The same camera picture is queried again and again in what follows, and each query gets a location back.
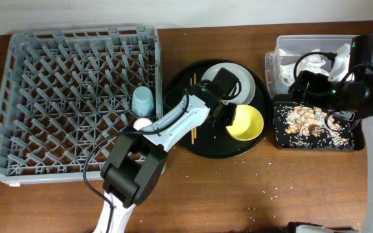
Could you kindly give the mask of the pink plastic cup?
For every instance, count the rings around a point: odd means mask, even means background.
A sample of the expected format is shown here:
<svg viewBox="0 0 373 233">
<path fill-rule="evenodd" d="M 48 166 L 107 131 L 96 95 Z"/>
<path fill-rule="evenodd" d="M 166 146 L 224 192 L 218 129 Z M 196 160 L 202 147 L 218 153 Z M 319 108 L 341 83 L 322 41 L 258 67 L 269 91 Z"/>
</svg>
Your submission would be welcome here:
<svg viewBox="0 0 373 233">
<path fill-rule="evenodd" d="M 149 118 L 138 118 L 136 121 L 133 123 L 133 128 L 136 130 L 140 130 L 146 126 L 149 126 L 153 124 L 153 122 Z"/>
</svg>

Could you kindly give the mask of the light blue plastic cup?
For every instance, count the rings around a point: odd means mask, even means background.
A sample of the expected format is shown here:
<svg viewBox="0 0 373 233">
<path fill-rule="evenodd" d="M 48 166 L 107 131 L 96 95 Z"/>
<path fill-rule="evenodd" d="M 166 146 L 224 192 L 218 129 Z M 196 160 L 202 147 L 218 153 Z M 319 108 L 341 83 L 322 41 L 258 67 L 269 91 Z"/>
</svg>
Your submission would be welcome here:
<svg viewBox="0 0 373 233">
<path fill-rule="evenodd" d="M 151 115 L 154 108 L 152 91 L 145 86 L 137 87 L 133 92 L 131 108 L 138 117 Z"/>
</svg>

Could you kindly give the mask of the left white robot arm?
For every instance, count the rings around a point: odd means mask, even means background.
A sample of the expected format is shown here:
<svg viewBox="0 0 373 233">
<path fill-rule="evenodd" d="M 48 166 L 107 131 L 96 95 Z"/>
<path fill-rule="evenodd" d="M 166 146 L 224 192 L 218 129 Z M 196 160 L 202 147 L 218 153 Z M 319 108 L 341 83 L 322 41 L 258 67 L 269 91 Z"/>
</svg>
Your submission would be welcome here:
<svg viewBox="0 0 373 233">
<path fill-rule="evenodd" d="M 135 206 L 155 188 L 171 147 L 206 121 L 230 126 L 236 104 L 224 104 L 233 91 L 241 91 L 239 78 L 225 68 L 213 80 L 184 87 L 180 102 L 158 121 L 140 130 L 128 126 L 104 140 L 116 142 L 100 176 L 104 192 L 91 191 L 104 200 L 96 232 L 123 232 Z"/>
</svg>

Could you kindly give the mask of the food scraps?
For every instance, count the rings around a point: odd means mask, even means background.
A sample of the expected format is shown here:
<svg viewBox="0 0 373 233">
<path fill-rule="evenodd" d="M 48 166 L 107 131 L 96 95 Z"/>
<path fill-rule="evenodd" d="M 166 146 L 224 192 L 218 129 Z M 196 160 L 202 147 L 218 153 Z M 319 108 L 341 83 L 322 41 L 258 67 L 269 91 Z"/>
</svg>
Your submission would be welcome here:
<svg viewBox="0 0 373 233">
<path fill-rule="evenodd" d="M 314 136 L 327 134 L 327 138 L 332 139 L 336 145 L 348 142 L 348 138 L 342 136 L 337 130 L 343 129 L 338 121 L 328 113 L 325 113 L 318 107 L 310 108 L 307 106 L 285 107 L 283 110 L 285 116 L 286 134 L 296 134 L 297 136 Z"/>
</svg>

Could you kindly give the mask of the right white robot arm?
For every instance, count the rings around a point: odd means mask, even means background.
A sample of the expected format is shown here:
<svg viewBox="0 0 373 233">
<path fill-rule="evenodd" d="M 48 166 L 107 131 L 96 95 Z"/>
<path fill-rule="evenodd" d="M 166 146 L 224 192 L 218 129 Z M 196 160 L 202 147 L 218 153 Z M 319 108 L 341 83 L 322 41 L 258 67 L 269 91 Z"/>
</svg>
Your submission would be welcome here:
<svg viewBox="0 0 373 233">
<path fill-rule="evenodd" d="M 373 34 L 352 38 L 349 55 L 348 70 L 340 79 L 294 68 L 289 93 L 292 101 L 329 109 L 331 115 L 355 114 L 367 147 L 367 213 L 361 230 L 373 232 Z"/>
</svg>

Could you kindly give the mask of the wooden chopstick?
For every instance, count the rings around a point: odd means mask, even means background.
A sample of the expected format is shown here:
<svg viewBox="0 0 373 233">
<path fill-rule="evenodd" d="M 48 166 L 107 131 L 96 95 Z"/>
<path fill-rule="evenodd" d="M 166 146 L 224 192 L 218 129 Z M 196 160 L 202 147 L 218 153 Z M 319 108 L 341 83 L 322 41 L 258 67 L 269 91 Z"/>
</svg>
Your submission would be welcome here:
<svg viewBox="0 0 373 233">
<path fill-rule="evenodd" d="M 194 73 L 194 79 L 191 81 L 193 85 L 196 85 L 196 73 Z M 196 132 L 196 128 L 194 128 L 192 130 L 193 132 L 193 136 L 192 136 L 192 144 L 194 144 L 195 140 L 197 139 L 197 132 Z"/>
<path fill-rule="evenodd" d="M 190 85 L 192 86 L 194 84 L 193 78 L 190 79 Z M 191 130 L 191 145 L 194 145 L 195 143 L 195 128 L 192 128 Z"/>
</svg>

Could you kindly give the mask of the yellow plastic bowl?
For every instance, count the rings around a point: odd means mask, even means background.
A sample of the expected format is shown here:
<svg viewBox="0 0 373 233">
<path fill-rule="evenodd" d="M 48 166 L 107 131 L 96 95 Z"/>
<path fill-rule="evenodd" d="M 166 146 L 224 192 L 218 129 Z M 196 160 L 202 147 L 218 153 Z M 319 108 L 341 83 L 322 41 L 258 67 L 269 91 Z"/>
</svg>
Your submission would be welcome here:
<svg viewBox="0 0 373 233">
<path fill-rule="evenodd" d="M 239 141 L 249 141 L 260 136 L 264 129 L 262 114 L 250 105 L 238 105 L 231 126 L 227 126 L 228 134 Z"/>
</svg>

